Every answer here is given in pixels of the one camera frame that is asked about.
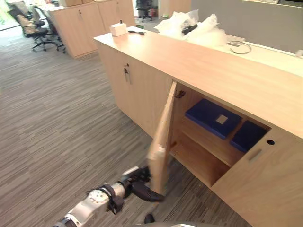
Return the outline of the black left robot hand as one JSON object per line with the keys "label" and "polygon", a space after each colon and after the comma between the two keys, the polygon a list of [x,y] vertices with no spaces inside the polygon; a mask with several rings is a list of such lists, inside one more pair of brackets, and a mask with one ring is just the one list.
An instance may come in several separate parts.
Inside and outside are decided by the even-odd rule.
{"label": "black left robot hand", "polygon": [[124,198],[126,199],[131,194],[148,202],[163,202],[165,196],[158,194],[146,185],[151,180],[151,174],[148,166],[135,166],[125,171],[119,182],[125,189]]}

